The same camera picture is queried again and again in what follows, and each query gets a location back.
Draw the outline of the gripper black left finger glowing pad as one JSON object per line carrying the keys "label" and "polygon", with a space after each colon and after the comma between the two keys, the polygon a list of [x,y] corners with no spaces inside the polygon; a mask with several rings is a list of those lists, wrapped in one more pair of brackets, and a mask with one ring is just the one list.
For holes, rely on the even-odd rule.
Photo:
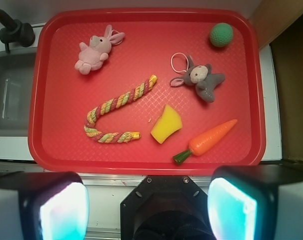
{"label": "gripper black left finger glowing pad", "polygon": [[75,172],[0,172],[0,240],[83,240],[89,194]]}

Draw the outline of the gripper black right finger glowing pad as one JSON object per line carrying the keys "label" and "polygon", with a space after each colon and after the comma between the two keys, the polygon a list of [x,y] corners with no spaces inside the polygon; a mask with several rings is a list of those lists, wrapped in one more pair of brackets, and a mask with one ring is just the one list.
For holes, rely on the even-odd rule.
{"label": "gripper black right finger glowing pad", "polygon": [[218,240],[303,240],[303,165],[221,166],[207,210]]}

